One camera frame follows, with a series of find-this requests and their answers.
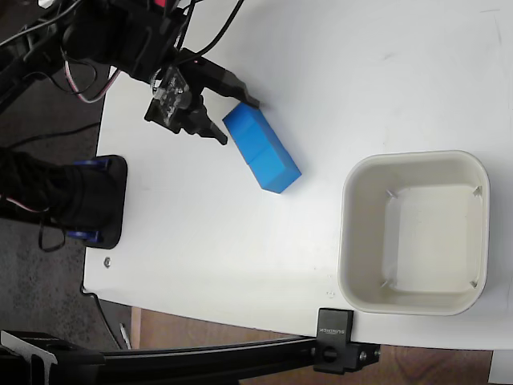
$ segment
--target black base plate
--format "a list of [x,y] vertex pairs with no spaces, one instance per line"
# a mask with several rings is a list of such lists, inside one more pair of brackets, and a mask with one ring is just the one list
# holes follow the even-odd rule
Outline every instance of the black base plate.
[[115,207],[111,221],[101,229],[100,242],[84,241],[87,247],[96,249],[113,249],[121,238],[121,229],[123,227],[123,211],[125,206],[125,191],[127,189],[128,165],[127,161],[117,155],[97,156],[92,160],[109,159],[107,174],[115,181],[118,196],[115,199]]

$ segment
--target white bowl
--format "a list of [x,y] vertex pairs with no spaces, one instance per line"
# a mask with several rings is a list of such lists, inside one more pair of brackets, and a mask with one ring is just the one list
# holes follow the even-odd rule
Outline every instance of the white bowl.
[[490,181],[462,151],[371,156],[344,187],[339,285],[371,313],[453,315],[487,276]]

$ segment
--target blue block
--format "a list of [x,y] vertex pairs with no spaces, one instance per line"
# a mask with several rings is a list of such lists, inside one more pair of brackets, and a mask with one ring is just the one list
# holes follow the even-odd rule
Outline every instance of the blue block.
[[301,175],[259,110],[240,103],[223,121],[264,190],[281,193]]

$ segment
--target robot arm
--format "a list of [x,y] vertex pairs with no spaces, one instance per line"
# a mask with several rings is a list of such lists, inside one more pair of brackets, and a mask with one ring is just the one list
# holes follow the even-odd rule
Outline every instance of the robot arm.
[[154,87],[146,120],[174,133],[183,128],[189,134],[216,138],[226,144],[228,138],[207,116],[203,89],[207,87],[252,107],[259,107],[259,102],[233,73],[175,47],[187,22],[185,9],[179,8],[178,2],[168,0],[165,7],[153,0],[54,2],[43,20],[63,16],[70,7],[74,9],[48,27],[7,44],[0,43],[0,112],[34,81],[60,71],[68,57],[90,59],[152,86],[161,80]]

